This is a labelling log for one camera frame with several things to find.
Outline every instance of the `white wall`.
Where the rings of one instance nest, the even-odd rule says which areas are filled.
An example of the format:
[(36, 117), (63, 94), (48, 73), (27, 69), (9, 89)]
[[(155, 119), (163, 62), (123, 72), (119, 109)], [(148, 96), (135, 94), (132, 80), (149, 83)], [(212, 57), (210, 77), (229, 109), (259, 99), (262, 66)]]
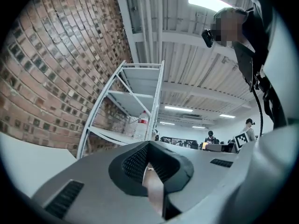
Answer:
[[(224, 119), (221, 124), (212, 128), (214, 135), (219, 141), (224, 141), (227, 143), (229, 139), (233, 136), (239, 134), (241, 130), (245, 127), (245, 122), (247, 119), (252, 119), (256, 125), (253, 125), (255, 135), (260, 133), (260, 114), (258, 107), (252, 108), (246, 113), (237, 116), (234, 119)], [(263, 110), (263, 133), (267, 133), (273, 130), (273, 122), (268, 115), (265, 114)]]
[(1, 158), (17, 189), (29, 197), (76, 161), (67, 150), (30, 144), (0, 133)]
[(160, 123), (157, 124), (157, 130), (160, 138), (165, 136), (176, 139), (197, 140), (198, 143), (204, 142), (208, 133), (208, 129), (202, 131), (180, 125), (162, 125)]

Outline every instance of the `black camera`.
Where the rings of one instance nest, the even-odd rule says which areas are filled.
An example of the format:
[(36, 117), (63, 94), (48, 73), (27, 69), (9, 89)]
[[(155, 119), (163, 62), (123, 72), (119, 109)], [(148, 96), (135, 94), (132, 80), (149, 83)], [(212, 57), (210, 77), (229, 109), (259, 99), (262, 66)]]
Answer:
[(207, 47), (212, 47), (213, 45), (213, 36), (212, 36), (212, 31), (209, 29), (205, 29), (202, 33), (201, 33), (202, 38), (204, 39), (206, 46)]

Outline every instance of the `ceiling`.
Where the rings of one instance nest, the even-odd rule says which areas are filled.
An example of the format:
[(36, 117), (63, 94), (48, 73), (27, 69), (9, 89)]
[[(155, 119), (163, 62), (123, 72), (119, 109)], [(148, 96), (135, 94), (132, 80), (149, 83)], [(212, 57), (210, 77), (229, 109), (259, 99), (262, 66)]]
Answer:
[[(222, 0), (248, 9), (251, 0)], [(188, 0), (118, 0), (135, 63), (164, 63), (158, 120), (182, 126), (217, 124), (220, 114), (252, 108), (249, 92), (231, 47), (206, 47), (201, 32), (214, 11)], [(165, 105), (193, 112), (165, 110)]]

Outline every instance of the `vent grille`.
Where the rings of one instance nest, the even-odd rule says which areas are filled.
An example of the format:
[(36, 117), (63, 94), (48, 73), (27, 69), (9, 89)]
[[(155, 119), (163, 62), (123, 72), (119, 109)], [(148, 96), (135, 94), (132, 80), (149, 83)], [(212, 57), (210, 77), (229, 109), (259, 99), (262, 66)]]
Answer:
[(75, 201), (84, 184), (70, 181), (58, 195), (46, 206), (45, 210), (62, 219)]
[(220, 159), (213, 159), (210, 163), (216, 164), (216, 165), (219, 165), (219, 166), (223, 166), (223, 167), (226, 167), (226, 168), (230, 168), (233, 165), (234, 162), (220, 160)]

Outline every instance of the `bottle label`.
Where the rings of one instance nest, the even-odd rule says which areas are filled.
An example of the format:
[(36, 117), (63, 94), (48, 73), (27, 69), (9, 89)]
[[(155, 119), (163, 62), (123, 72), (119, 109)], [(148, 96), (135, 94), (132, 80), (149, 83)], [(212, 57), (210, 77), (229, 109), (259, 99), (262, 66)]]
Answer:
[(139, 119), (138, 123), (142, 123), (142, 124), (146, 124), (146, 125), (148, 124), (147, 120), (145, 120), (145, 119)]

